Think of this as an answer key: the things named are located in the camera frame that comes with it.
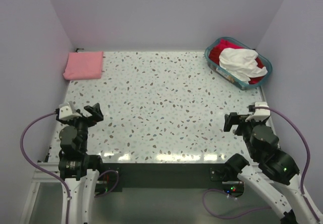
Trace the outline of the pink t shirt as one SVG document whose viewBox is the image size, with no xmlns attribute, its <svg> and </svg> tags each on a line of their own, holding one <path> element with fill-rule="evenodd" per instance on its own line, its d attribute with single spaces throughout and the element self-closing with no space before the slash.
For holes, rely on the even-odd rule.
<svg viewBox="0 0 323 224">
<path fill-rule="evenodd" d="M 100 79 L 103 68 L 103 51 L 70 52 L 63 73 L 66 80 Z"/>
</svg>

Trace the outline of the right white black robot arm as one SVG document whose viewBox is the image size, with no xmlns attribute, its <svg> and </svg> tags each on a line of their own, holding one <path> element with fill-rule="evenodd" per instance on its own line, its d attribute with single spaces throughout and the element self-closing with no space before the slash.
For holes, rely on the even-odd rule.
<svg viewBox="0 0 323 224">
<path fill-rule="evenodd" d="M 236 153 L 225 162 L 224 181 L 239 179 L 249 185 L 271 207 L 281 223 L 322 223 L 322 212 L 301 185 L 301 174 L 294 159 L 278 147 L 279 138 L 266 125 L 270 116 L 225 115 L 224 131 L 237 126 L 252 164 Z"/>
</svg>

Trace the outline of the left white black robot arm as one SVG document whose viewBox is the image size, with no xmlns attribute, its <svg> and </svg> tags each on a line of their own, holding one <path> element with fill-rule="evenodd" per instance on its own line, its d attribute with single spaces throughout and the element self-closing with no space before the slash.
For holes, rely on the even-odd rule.
<svg viewBox="0 0 323 224">
<path fill-rule="evenodd" d="M 88 154 L 88 129 L 103 121 L 99 103 L 85 106 L 85 116 L 71 102 L 59 105 L 56 120 L 64 125 L 59 132 L 58 169 L 62 179 L 62 223 L 89 223 L 96 181 L 104 175 L 102 158 Z"/>
</svg>

